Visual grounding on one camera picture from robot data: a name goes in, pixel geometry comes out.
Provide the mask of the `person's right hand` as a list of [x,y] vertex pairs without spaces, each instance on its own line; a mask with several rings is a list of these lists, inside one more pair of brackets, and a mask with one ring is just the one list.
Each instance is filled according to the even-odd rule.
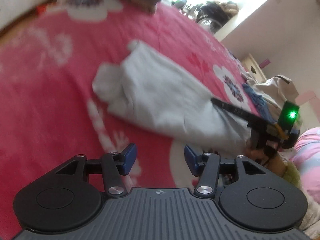
[[261,166],[275,173],[279,177],[283,177],[286,172],[286,164],[278,153],[274,157],[270,158],[264,154],[263,149],[253,150],[249,141],[245,148],[245,156],[253,161],[259,162]]

